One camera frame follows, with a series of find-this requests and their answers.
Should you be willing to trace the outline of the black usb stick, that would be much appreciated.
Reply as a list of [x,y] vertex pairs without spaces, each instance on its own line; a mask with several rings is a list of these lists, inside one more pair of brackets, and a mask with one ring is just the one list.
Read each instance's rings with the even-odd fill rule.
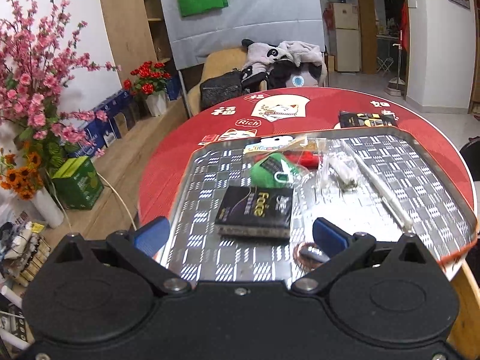
[[311,266],[318,266],[329,261],[329,257],[312,243],[301,244],[298,253],[299,256]]

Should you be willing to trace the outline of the clear plastic bag item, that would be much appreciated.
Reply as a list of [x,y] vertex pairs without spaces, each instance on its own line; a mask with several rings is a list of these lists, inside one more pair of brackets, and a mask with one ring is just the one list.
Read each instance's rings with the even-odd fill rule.
[[361,174],[353,154],[341,140],[315,139],[319,165],[316,172],[316,187],[327,193],[333,187],[341,193],[356,189]]

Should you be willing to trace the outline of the red packaged item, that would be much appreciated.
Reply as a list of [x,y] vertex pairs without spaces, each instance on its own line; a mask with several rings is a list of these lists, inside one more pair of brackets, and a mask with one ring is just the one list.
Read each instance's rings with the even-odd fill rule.
[[312,151],[286,151],[283,153],[288,161],[296,166],[305,167],[306,169],[313,170],[318,169],[320,165],[320,155],[313,153]]

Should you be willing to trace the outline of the green cardboard box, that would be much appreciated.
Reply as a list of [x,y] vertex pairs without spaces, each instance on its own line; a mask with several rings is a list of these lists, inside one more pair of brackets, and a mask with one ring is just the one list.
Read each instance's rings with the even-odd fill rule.
[[68,159],[52,176],[55,191],[67,209],[89,211],[103,191],[90,157]]

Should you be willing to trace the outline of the round grey side table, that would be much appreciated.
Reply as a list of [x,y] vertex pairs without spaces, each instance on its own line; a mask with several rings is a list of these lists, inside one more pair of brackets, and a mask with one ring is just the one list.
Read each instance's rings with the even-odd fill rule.
[[[233,108],[234,114],[216,111],[217,108]],[[267,107],[274,111],[289,108],[286,114],[260,116]],[[284,88],[237,97],[219,106],[192,116],[184,124],[164,138],[145,166],[138,192],[140,222],[146,224],[157,216],[168,216],[179,189],[187,160],[194,149],[220,139],[227,129],[257,129],[259,135],[288,135],[310,130],[333,129],[340,111],[366,111],[368,113],[394,114],[400,118],[397,124],[420,141],[439,162],[442,169],[466,197],[469,204],[478,208],[473,178],[460,152],[448,137],[434,124],[415,111],[383,98],[340,88]],[[467,262],[459,259],[448,266],[448,278],[460,296],[460,315],[450,336],[450,342],[468,359],[479,359],[479,287]],[[240,359],[280,359],[268,351],[260,354],[260,343],[235,339],[232,344],[220,339],[214,344],[220,357],[208,355],[207,359],[233,359],[226,350],[233,350]]]

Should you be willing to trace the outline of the orange rimmed metal tray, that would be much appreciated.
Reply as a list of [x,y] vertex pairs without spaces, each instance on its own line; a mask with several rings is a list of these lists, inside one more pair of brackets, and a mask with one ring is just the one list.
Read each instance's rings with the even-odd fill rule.
[[315,139],[346,141],[394,191],[413,221],[413,231],[440,263],[464,259],[477,236],[477,219],[446,172],[414,137],[394,127],[350,128],[289,136],[256,137],[227,132],[189,159],[169,216],[171,230],[158,263],[190,282],[284,281],[306,273],[295,248],[312,243],[312,225],[323,217],[347,233],[366,232],[380,242],[402,233],[374,186],[360,171],[356,189],[327,193],[317,188],[317,169],[298,166],[289,239],[225,236],[214,225],[229,186],[251,184],[251,167],[262,153],[286,147],[317,154]]

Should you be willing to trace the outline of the white ribbed vase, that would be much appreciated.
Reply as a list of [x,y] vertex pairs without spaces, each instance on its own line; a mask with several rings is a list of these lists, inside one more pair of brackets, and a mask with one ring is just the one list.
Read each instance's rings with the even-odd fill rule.
[[45,187],[35,192],[32,204],[51,228],[58,228],[64,222],[63,211],[60,210]]

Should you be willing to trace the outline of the blue cardboard boxes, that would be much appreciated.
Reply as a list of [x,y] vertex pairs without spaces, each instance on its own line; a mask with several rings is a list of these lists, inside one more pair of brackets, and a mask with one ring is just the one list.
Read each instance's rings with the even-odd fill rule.
[[106,120],[84,122],[80,130],[85,132],[90,145],[79,144],[79,148],[68,156],[70,158],[94,157],[98,150],[106,150],[116,141],[122,139],[136,124],[136,102],[125,89],[109,96],[94,110],[106,113]]

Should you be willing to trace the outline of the black yellow packet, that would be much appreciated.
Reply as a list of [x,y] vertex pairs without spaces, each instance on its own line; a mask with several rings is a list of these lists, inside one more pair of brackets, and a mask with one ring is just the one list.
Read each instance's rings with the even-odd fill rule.
[[340,123],[341,128],[397,126],[397,119],[394,115],[377,113],[353,113],[340,111],[338,114],[338,122]]

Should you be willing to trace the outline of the orange sunflower bouquet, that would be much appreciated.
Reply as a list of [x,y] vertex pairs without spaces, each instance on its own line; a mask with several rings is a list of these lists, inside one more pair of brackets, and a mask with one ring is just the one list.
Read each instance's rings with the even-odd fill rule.
[[11,191],[21,200],[32,200],[44,187],[40,174],[41,158],[35,153],[25,157],[22,166],[16,164],[16,155],[1,151],[1,189]]

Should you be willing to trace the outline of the red rose bouquet white pot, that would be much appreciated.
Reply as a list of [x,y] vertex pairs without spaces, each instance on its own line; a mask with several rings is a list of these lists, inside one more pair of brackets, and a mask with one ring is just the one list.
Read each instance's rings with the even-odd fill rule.
[[143,102],[154,117],[167,111],[167,83],[171,75],[162,62],[145,61],[130,72],[132,79],[123,82],[123,88],[137,101]]

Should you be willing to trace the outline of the black round chair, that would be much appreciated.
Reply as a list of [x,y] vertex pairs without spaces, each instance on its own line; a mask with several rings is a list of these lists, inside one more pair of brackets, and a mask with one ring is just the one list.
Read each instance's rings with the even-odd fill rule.
[[472,137],[460,149],[473,181],[480,180],[480,136]]

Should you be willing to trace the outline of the panda plush clothing pile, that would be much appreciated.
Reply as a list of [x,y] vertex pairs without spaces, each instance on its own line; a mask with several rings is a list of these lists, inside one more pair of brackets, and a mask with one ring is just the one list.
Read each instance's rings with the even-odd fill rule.
[[321,87],[328,68],[324,52],[318,45],[303,41],[283,41],[277,46],[241,41],[247,52],[241,69],[241,85],[251,93],[265,83],[267,89]]

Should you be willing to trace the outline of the white refrigerator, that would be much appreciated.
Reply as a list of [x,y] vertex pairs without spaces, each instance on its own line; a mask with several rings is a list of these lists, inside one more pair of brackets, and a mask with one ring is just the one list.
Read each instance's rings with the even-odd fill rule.
[[337,72],[359,72],[361,62],[358,8],[350,3],[330,3],[330,53]]

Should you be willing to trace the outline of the pink blossom artificial flowers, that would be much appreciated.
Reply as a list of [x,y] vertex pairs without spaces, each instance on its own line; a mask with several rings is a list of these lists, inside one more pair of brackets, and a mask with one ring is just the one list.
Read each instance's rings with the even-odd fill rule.
[[112,62],[92,60],[77,49],[87,22],[67,31],[68,0],[49,0],[49,13],[38,16],[37,0],[7,0],[11,17],[1,20],[1,121],[19,128],[19,143],[55,142],[67,150],[91,146],[74,121],[105,120],[103,111],[61,111],[60,98],[75,72],[119,72]]

